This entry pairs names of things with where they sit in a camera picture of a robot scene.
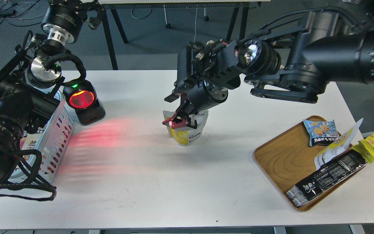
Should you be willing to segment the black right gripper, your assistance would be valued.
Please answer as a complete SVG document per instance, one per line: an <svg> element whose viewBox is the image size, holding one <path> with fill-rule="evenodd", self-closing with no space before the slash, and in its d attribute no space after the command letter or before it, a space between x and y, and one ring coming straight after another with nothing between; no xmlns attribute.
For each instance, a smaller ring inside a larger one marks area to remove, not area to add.
<svg viewBox="0 0 374 234"><path fill-rule="evenodd" d="M197 128L196 113L225 102L228 90L240 86L237 45L237 40L189 42L178 53L175 88L165 101L181 98L181 104L176 111L162 111L164 126Z"/></svg>

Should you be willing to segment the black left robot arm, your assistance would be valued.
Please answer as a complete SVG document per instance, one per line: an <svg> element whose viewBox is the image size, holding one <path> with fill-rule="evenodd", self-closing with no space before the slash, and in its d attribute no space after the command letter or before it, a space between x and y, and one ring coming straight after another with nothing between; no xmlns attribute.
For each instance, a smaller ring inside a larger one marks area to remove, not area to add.
<svg viewBox="0 0 374 234"><path fill-rule="evenodd" d="M46 136L56 138L55 128L71 130L71 125L59 118L65 103L82 125L106 114L86 80L83 62L66 49L66 44L77 41L84 22L92 30L98 28L105 9L97 0L51 0L49 4L41 24L44 33L28 31L23 44L16 46L15 56L0 70L0 190L51 193L34 201L52 201L56 187L43 177L43 150L21 150L24 134L46 127Z"/></svg>

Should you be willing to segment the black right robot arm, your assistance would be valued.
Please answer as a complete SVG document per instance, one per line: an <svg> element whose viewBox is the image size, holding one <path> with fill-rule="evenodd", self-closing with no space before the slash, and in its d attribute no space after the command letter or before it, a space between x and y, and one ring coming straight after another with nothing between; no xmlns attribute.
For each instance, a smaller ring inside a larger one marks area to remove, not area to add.
<svg viewBox="0 0 374 234"><path fill-rule="evenodd" d="M251 95L304 103L331 81L374 83L374 25L331 6L287 13L240 40L190 42L165 98L181 104L162 124L196 129L198 113L225 102L241 74Z"/></svg>

